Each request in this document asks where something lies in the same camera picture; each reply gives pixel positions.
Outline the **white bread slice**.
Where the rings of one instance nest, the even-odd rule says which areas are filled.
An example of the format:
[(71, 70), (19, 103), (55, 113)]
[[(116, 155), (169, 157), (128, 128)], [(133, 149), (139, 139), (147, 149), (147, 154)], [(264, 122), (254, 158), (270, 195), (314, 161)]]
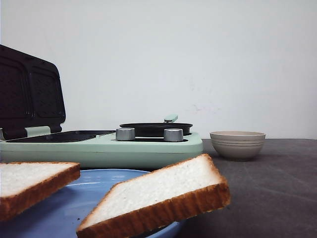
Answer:
[(74, 162), (0, 164), (0, 220), (8, 221), (80, 177)]
[(115, 184), (76, 230), (79, 238), (130, 238), (221, 209), (229, 185), (201, 154)]

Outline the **beige ribbed ceramic bowl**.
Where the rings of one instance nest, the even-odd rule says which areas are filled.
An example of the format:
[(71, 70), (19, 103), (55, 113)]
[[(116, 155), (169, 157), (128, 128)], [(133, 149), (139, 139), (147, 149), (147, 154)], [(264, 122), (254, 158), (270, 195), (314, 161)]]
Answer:
[(252, 131), (210, 132), (211, 144), (222, 157), (235, 161), (248, 161), (257, 156), (266, 134)]

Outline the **breakfast maker hinged lid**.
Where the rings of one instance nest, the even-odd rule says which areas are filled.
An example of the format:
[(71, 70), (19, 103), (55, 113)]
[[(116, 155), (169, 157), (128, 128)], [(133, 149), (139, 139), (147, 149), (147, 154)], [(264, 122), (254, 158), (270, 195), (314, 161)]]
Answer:
[(27, 128), (61, 132), (66, 113), (57, 67), (44, 59), (0, 47), (0, 127), (4, 139), (27, 136)]

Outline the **mint green breakfast maker base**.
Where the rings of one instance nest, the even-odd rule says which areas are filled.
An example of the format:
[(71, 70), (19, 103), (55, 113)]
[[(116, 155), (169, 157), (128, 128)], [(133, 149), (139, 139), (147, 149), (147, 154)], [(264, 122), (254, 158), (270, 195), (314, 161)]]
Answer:
[(42, 133), (0, 142), (0, 161), (77, 162), (83, 168), (157, 169), (203, 152), (200, 136), (191, 132), (181, 142), (163, 137), (118, 141), (114, 130)]

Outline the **black round frying pan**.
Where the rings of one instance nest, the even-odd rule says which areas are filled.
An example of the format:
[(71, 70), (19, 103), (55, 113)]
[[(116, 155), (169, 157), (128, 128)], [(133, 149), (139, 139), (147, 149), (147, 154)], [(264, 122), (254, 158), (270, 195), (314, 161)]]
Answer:
[(190, 135), (191, 123), (175, 122), (177, 114), (170, 114), (164, 118), (163, 122), (139, 122), (124, 123), (121, 128), (134, 128), (137, 137), (163, 137), (165, 129), (182, 129), (183, 135)]

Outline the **right silver control knob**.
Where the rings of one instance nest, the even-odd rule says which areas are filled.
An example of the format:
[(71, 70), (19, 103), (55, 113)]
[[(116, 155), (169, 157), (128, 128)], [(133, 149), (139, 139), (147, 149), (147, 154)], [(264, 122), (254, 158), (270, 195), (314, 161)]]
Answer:
[(167, 128), (163, 132), (163, 139), (166, 142), (181, 142), (183, 141), (183, 129)]

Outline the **silver control knob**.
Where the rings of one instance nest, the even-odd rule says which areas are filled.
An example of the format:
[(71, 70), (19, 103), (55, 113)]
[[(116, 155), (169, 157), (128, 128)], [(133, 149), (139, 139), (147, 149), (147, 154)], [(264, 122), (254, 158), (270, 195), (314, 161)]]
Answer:
[(115, 139), (118, 141), (135, 140), (135, 128), (121, 127), (116, 129)]
[(163, 132), (163, 139), (166, 142), (181, 142), (183, 141), (183, 129), (167, 128)]

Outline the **left silver control knob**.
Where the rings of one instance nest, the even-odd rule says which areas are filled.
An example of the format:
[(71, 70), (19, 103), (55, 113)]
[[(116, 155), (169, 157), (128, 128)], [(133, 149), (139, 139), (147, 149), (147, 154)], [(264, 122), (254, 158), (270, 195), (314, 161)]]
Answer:
[(116, 129), (115, 139), (118, 141), (135, 140), (135, 128), (121, 127)]

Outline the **blue round plate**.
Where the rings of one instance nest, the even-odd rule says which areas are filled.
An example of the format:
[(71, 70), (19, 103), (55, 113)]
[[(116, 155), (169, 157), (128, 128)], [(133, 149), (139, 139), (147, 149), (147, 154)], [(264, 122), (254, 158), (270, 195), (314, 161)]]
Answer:
[(145, 174), (140, 170), (82, 170), (79, 179), (0, 224), (2, 238), (74, 238), (76, 228), (116, 183)]

